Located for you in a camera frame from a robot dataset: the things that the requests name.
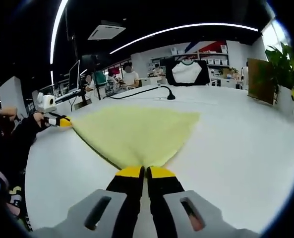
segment white table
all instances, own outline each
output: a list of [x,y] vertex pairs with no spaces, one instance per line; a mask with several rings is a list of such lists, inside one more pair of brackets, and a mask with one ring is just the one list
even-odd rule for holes
[[[185,190],[195,190],[219,207],[226,222],[262,232],[294,185],[294,122],[248,97],[244,90],[171,88],[176,96],[173,101],[166,100],[168,91],[161,88],[123,100],[104,99],[71,117],[109,105],[201,112],[191,137],[165,167],[176,174]],[[106,188],[117,172],[73,129],[50,128],[37,137],[26,170],[26,203],[34,229],[63,221],[72,205],[94,190]],[[146,224],[139,223],[140,237],[155,237],[154,229],[143,231]]]

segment potted plant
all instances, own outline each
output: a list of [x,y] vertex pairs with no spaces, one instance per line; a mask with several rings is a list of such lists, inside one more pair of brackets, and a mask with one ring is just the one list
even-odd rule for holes
[[267,67],[260,65],[259,80],[268,80],[274,86],[275,101],[278,109],[294,118],[294,54],[292,47],[281,43],[282,52],[269,46],[266,50],[269,61]]

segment wooden board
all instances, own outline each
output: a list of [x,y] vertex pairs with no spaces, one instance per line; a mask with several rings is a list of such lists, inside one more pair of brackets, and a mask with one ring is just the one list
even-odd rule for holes
[[274,86],[265,79],[260,79],[261,68],[267,69],[269,62],[259,59],[248,59],[248,96],[273,104]]

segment black cable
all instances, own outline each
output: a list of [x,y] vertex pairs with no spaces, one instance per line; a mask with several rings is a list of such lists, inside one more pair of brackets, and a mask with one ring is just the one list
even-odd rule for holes
[[160,87],[150,88],[150,89],[147,89],[147,90],[144,90],[144,91],[138,92],[138,93],[134,93],[134,94],[131,94],[131,95],[123,96],[123,97],[121,97],[121,98],[114,98],[114,97],[112,97],[112,96],[105,96],[104,98],[123,99],[123,98],[128,98],[128,97],[131,97],[131,96],[134,96],[134,95],[140,94],[140,93],[145,93],[145,92],[148,92],[148,91],[151,91],[151,90],[157,89],[157,88],[167,88],[167,89],[169,90],[169,95],[168,95],[168,97],[167,97],[168,100],[173,100],[173,99],[176,98],[176,97],[173,95],[171,89],[168,88],[167,86],[160,86]]
[[75,99],[74,99],[74,101],[73,101],[73,103],[71,104],[71,102],[68,100],[68,102],[69,102],[69,104],[71,105],[71,112],[73,111],[73,105],[74,105],[74,103],[75,103],[75,101],[76,101],[76,98],[77,98],[77,96],[75,97]]

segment person's hand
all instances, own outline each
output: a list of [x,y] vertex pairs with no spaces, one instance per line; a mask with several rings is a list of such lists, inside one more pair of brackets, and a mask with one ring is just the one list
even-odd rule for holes
[[44,120],[42,113],[34,113],[33,118],[36,121],[36,123],[39,125],[39,127],[42,127],[41,121]]
[[0,115],[9,117],[10,121],[14,121],[17,116],[18,109],[16,107],[5,107],[0,109]]

